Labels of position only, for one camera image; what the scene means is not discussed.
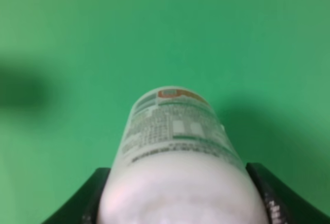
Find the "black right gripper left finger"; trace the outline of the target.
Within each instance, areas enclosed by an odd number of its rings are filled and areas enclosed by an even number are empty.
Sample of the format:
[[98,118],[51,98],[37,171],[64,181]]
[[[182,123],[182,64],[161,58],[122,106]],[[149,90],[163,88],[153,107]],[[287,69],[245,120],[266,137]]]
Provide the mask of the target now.
[[55,213],[46,224],[95,224],[101,196],[110,175],[110,168],[98,168],[77,192]]

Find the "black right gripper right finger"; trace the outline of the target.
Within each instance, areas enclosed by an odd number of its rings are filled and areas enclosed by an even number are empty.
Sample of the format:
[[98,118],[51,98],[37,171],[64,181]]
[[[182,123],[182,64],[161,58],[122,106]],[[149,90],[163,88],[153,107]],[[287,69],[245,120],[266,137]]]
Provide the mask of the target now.
[[329,216],[315,208],[260,163],[246,169],[263,200],[269,223],[329,224]]

